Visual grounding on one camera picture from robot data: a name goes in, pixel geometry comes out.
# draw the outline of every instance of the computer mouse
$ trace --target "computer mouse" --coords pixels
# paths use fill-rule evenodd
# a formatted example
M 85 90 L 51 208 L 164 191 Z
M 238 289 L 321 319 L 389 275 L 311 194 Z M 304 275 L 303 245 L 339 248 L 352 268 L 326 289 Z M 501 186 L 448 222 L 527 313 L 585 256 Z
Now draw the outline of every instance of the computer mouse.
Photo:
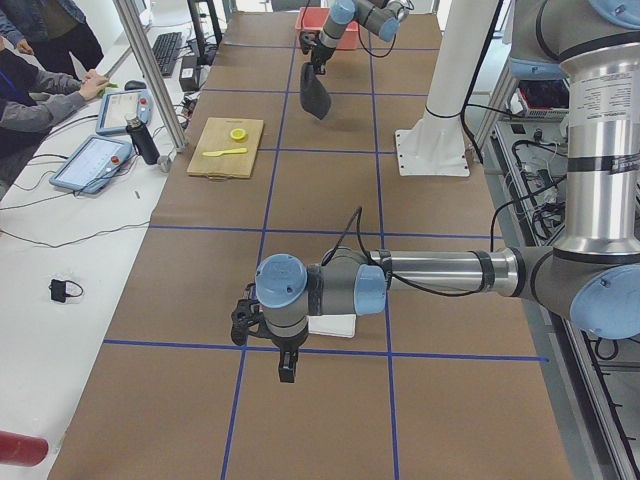
M 147 84 L 140 80 L 129 80 L 124 84 L 125 90 L 142 90 L 144 88 L 147 88 Z

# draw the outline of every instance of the wooden cutting board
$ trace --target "wooden cutting board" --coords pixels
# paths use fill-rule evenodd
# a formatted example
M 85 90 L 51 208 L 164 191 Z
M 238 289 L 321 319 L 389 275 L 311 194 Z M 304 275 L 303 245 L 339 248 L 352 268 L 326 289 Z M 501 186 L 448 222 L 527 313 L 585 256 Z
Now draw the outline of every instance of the wooden cutting board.
M 229 133 L 234 128 L 244 128 L 247 136 L 239 142 L 233 140 Z M 263 128 L 264 120 L 210 117 L 193 152 L 187 174 L 195 177 L 250 178 Z M 246 147 L 247 153 L 202 156 L 202 152 L 241 147 Z

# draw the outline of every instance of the blue joint cap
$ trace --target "blue joint cap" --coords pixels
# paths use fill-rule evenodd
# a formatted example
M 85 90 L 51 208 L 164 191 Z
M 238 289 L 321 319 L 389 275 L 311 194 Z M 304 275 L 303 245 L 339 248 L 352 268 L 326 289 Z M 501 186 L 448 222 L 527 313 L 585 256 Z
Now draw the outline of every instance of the blue joint cap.
M 286 253 L 266 258 L 256 271 L 256 296 L 268 308 L 291 305 L 306 287 L 306 267 L 296 257 Z
M 331 20 L 338 25 L 346 25 L 353 20 L 356 14 L 356 6 L 352 0 L 336 0 L 329 10 Z
M 557 63 L 520 60 L 509 57 L 509 70 L 518 80 L 562 80 L 567 74 Z
M 398 33 L 398 28 L 400 28 L 400 22 L 397 18 L 389 18 L 385 20 L 380 27 L 380 32 L 378 33 L 378 37 L 385 42 L 390 42 L 393 40 L 393 36 Z
M 606 270 L 578 292 L 571 321 L 602 338 L 618 340 L 640 333 L 640 265 Z
M 605 20 L 629 30 L 640 30 L 640 3 L 634 0 L 589 0 Z
M 387 300 L 387 281 L 384 272 L 375 265 L 360 265 L 353 289 L 357 315 L 369 315 L 384 310 Z

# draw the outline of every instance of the person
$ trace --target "person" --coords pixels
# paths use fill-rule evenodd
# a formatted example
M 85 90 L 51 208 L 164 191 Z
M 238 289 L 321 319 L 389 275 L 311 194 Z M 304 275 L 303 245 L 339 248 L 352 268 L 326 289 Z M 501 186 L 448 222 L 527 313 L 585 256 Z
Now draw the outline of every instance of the person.
M 0 198 L 50 128 L 96 98 L 109 81 L 89 70 L 81 81 L 40 70 L 5 48 L 0 36 Z M 36 102 L 30 93 L 44 92 Z
M 75 78 L 72 53 L 86 70 L 103 58 L 102 48 L 73 0 L 0 0 L 0 35 L 50 72 Z

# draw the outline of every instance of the yellow spoon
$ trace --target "yellow spoon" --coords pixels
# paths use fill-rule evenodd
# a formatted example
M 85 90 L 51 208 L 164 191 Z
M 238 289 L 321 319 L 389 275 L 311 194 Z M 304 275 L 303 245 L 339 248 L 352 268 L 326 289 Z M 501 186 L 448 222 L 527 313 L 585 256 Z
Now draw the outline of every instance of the yellow spoon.
M 248 150 L 246 147 L 242 148 L 232 148 L 230 150 L 216 150 L 215 152 L 202 152 L 202 156 L 204 157 L 219 157 L 221 155 L 226 155 L 228 153 L 247 153 Z

